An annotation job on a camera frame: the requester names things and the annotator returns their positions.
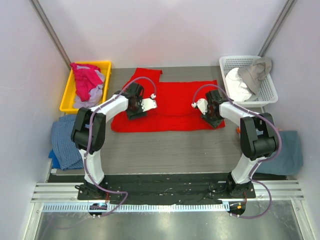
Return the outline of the red t shirt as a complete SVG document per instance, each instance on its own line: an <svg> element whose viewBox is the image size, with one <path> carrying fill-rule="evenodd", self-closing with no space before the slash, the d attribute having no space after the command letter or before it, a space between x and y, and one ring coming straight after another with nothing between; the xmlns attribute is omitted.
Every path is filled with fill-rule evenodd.
<svg viewBox="0 0 320 240"><path fill-rule="evenodd" d="M214 130L202 119L201 112L192 108L192 100L198 88L206 84L217 85L217 80L162 82L162 73L140 67L135 70L131 80L147 77L155 83L157 108L148 111L147 116L133 120L121 112L113 118L111 129L117 133Z"/></svg>

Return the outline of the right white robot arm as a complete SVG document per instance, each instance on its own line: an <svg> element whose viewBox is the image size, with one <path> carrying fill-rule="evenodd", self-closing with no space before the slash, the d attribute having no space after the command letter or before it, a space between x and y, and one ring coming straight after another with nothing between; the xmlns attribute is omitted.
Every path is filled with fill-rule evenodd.
<svg viewBox="0 0 320 240"><path fill-rule="evenodd" d="M282 140L269 113L257 113L222 98L217 90L209 91L205 98L193 104L201 117L212 127L228 119L239 127L241 157L228 174L226 194L241 198L252 188L252 176L258 167L281 150Z"/></svg>

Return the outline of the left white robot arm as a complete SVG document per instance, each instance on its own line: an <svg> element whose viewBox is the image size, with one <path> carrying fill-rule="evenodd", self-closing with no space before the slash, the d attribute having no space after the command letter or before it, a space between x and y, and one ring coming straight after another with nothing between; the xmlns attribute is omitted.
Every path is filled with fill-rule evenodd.
<svg viewBox="0 0 320 240"><path fill-rule="evenodd" d="M153 98L143 98L144 88L131 83L117 91L109 100L95 107L81 107L76 115L71 141L79 150L84 167L84 182L76 185L78 200L101 200L107 196L107 184L102 168L101 148L106 137L106 123L125 112L129 120L147 115L147 102L157 106Z"/></svg>

